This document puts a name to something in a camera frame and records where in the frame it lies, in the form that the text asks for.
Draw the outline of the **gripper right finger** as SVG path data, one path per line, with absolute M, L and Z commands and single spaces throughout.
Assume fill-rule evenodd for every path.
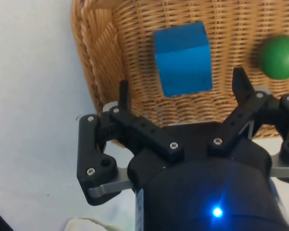
M 267 172 L 289 183 L 289 94 L 278 99 L 268 89 L 256 90 L 243 67 L 233 69 L 232 91 L 238 105 L 208 142 L 209 154 L 228 157 L 243 138 L 251 140 L 262 125 L 272 125 L 283 141 Z

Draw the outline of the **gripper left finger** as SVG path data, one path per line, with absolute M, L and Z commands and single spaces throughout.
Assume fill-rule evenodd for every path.
M 134 157 L 119 168 L 105 154 L 106 143 L 116 140 Z M 180 162 L 184 148 L 165 129 L 131 112 L 129 83 L 119 84 L 118 104 L 101 115 L 79 120 L 77 179 L 90 205 L 102 205 L 123 190 L 138 193 L 161 170 Z

